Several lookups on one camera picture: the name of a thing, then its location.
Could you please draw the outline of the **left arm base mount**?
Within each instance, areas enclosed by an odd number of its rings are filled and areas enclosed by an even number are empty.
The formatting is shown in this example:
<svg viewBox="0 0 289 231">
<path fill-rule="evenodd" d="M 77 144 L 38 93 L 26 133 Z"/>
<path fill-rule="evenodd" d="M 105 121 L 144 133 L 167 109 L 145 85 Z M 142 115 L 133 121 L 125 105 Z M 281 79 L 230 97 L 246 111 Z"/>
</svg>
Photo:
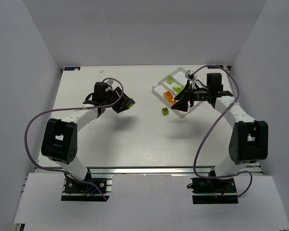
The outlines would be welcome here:
<svg viewBox="0 0 289 231">
<path fill-rule="evenodd" d="M 61 194 L 61 201 L 67 202 L 106 202 L 111 193 L 112 179 L 102 176 L 93 176 L 88 170 L 84 181 L 93 183 L 87 184 L 75 180 L 65 174 L 64 186 Z"/>
</svg>

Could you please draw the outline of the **pale green square lego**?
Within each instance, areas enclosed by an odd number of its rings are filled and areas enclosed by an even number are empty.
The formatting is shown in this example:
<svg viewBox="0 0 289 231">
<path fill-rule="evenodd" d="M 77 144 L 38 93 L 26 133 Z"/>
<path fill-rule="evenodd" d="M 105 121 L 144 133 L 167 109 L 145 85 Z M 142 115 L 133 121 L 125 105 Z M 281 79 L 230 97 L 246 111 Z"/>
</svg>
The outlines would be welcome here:
<svg viewBox="0 0 289 231">
<path fill-rule="evenodd" d="M 172 83 L 174 82 L 174 78 L 173 78 L 173 77 L 168 77 L 167 80 L 166 80 L 166 82 L 167 82 L 168 84 L 172 84 Z"/>
</svg>

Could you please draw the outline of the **pale green sloped lego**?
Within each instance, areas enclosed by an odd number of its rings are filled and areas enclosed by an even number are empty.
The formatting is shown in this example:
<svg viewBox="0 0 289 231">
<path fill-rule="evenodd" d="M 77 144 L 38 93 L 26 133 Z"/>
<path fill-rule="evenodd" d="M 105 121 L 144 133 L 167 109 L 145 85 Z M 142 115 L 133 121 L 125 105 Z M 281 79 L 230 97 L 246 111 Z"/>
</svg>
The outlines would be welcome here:
<svg viewBox="0 0 289 231">
<path fill-rule="evenodd" d="M 181 87 L 182 87 L 181 85 L 174 85 L 174 86 L 172 87 L 172 90 L 173 90 L 173 91 L 178 91 Z"/>
</svg>

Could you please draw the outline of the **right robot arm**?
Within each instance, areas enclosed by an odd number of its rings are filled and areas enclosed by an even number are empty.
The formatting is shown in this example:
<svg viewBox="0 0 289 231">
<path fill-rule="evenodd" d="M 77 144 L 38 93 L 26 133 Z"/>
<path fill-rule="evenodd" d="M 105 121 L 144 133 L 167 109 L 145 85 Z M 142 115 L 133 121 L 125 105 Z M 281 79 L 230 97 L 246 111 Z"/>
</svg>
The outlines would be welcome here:
<svg viewBox="0 0 289 231">
<path fill-rule="evenodd" d="M 243 173 L 249 164 L 264 160 L 268 156 L 268 124 L 248 115 L 238 104 L 238 97 L 224 90 L 220 73 L 207 74 L 206 86 L 194 87 L 196 80 L 190 77 L 180 93 L 175 96 L 173 110 L 187 112 L 194 102 L 208 102 L 220 113 L 217 118 L 228 122 L 232 134 L 228 156 L 213 167 L 207 179 L 228 179 Z"/>
</svg>

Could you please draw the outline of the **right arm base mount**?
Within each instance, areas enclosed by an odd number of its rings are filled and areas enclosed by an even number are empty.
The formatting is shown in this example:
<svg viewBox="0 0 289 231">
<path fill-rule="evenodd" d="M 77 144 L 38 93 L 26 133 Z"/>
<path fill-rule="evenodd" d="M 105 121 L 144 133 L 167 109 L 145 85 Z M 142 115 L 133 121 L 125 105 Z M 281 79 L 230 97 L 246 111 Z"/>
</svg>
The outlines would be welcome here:
<svg viewBox="0 0 289 231">
<path fill-rule="evenodd" d="M 200 173 L 190 178 L 187 189 L 192 192 L 194 205 L 238 204 L 236 184 L 233 178 L 208 179 L 213 172 Z"/>
</svg>

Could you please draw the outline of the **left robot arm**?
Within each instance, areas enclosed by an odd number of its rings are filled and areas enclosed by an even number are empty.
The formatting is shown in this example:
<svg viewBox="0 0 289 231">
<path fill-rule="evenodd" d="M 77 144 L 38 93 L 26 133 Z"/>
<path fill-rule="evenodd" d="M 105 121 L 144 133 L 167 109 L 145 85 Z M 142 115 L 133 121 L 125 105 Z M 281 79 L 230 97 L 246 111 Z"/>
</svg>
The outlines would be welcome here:
<svg viewBox="0 0 289 231">
<path fill-rule="evenodd" d="M 130 109 L 135 101 L 119 87 L 113 89 L 108 82 L 97 82 L 94 91 L 87 95 L 83 108 L 77 109 L 62 119 L 48 120 L 41 154 L 56 162 L 70 178 L 90 181 L 89 169 L 77 157 L 78 132 L 102 115 L 106 108 L 116 113 Z"/>
</svg>

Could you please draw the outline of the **orange rounded lego block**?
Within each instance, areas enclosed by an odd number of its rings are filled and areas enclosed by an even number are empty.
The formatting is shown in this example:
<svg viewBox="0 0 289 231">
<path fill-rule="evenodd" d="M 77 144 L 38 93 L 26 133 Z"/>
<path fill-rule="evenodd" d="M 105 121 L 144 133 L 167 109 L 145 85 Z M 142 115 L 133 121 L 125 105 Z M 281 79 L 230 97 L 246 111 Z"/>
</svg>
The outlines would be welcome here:
<svg viewBox="0 0 289 231">
<path fill-rule="evenodd" d="M 163 93 L 163 97 L 168 101 L 171 102 L 173 100 L 173 95 L 170 91 L 166 91 Z"/>
</svg>

